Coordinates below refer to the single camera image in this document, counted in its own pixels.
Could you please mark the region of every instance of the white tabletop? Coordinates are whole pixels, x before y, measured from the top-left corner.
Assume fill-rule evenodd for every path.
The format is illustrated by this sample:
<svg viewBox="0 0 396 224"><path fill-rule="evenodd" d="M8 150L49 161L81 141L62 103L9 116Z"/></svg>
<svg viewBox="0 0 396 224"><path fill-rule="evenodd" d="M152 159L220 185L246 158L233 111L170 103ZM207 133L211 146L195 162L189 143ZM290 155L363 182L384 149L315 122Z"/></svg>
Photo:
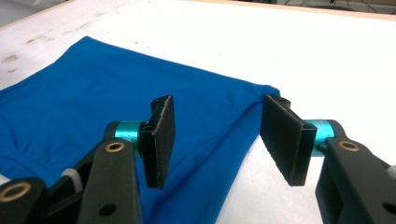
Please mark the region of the white tabletop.
<svg viewBox="0 0 396 224"><path fill-rule="evenodd" d="M336 119L396 164L396 17L226 1L75 0L0 28L0 90L83 36L280 88L303 119ZM322 158L291 188L258 138L218 223L320 223Z"/></svg>

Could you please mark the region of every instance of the table surface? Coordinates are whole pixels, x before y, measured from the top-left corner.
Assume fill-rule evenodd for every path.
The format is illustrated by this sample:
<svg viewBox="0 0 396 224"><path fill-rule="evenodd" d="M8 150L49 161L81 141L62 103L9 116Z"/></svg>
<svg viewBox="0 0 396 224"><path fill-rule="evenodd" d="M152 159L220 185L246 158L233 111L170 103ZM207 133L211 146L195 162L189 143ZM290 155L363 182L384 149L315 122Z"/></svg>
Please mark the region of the table surface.
<svg viewBox="0 0 396 224"><path fill-rule="evenodd" d="M396 164L396 16L228 1L75 0L0 28L0 90L83 36L281 89L303 119L336 119ZM314 194L291 188L258 138L218 223L321 223Z"/></svg>

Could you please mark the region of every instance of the blue cloth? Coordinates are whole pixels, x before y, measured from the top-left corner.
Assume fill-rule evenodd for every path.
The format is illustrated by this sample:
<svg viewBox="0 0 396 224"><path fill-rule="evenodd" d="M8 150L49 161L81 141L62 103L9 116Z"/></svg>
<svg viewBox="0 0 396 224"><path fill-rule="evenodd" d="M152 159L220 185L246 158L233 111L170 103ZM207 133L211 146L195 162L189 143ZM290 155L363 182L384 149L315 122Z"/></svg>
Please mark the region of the blue cloth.
<svg viewBox="0 0 396 224"><path fill-rule="evenodd" d="M89 37L59 60L0 91L0 174L48 186L103 137L112 120L148 120L173 94L176 139L162 191L137 172L146 223L214 223L259 134L270 86L113 47Z"/></svg>

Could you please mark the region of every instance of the teal tape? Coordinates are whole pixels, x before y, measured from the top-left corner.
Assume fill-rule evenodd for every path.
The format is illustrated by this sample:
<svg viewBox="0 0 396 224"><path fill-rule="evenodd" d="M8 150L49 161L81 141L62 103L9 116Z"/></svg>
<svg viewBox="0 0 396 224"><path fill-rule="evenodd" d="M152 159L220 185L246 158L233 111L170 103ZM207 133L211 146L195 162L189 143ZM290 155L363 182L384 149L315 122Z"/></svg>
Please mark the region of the teal tape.
<svg viewBox="0 0 396 224"><path fill-rule="evenodd" d="M324 156L323 152L327 149L326 139L334 137L332 125L326 119L306 119L305 122L313 124L318 128L312 156Z"/></svg>
<svg viewBox="0 0 396 224"><path fill-rule="evenodd" d="M141 121L120 121L119 125L117 125L116 133L114 134L114 137L116 138L122 138L132 142L135 157L140 157L140 153L137 148L140 123Z"/></svg>

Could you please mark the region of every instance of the folded cloth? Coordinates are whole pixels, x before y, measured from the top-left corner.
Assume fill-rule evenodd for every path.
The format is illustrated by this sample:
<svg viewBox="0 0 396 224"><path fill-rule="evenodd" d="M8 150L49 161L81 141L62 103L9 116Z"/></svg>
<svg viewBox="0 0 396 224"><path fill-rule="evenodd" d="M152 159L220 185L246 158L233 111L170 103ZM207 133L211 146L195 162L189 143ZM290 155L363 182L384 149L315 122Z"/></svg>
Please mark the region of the folded cloth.
<svg viewBox="0 0 396 224"><path fill-rule="evenodd" d="M136 169L146 223L214 223L259 134L270 87L171 63L84 37L59 60L0 91L0 173L53 185L112 120L148 120L172 94L176 139L162 191Z"/></svg>

